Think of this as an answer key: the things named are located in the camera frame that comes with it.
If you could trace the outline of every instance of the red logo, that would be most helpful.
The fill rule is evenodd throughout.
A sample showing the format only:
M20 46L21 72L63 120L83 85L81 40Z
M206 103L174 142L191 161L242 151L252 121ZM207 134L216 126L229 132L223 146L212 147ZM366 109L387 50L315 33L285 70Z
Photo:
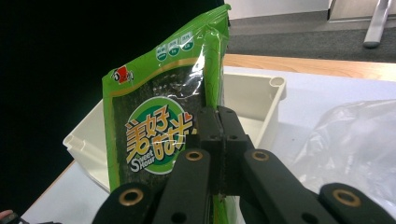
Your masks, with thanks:
M128 71L126 69L126 66L124 65L114 70L113 75L111 77L121 84L126 81L134 80L134 73L132 73L132 71Z

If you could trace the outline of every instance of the black background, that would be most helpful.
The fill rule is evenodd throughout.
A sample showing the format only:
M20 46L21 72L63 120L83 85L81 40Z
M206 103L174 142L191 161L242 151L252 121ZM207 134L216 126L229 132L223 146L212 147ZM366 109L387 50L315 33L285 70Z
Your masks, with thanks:
M62 141L102 99L102 76L223 4L0 2L0 211L22 215L73 160Z

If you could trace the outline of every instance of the green circular badge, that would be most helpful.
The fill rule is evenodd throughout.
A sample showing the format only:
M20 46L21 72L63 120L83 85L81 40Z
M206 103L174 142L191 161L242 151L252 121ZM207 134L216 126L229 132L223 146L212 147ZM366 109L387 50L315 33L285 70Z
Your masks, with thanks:
M184 149L186 134L193 129L192 121L192 115L170 98L153 97L141 104L125 125L126 160L131 170L170 173Z

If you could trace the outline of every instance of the plastic bag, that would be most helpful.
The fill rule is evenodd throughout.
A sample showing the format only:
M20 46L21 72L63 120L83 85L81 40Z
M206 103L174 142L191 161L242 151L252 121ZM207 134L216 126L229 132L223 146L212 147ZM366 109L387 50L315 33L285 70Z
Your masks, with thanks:
M316 193L324 184L345 183L396 218L396 100L328 111L289 168Z
M110 192L131 182L159 190L186 134L196 132L198 111L223 105L229 9L225 4L201 14L103 77ZM225 203L214 204L218 223L226 223Z

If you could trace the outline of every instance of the white table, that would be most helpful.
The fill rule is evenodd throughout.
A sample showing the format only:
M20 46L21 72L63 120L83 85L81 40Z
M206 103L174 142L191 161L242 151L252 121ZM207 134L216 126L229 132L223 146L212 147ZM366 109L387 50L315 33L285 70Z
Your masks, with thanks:
M396 82L228 66L224 70L287 80L287 97L279 103L279 130L272 149L286 164L290 155L302 148L321 115L329 109L357 101L396 99ZM91 223L107 196L108 193L87 177L75 162L22 217L31 223Z

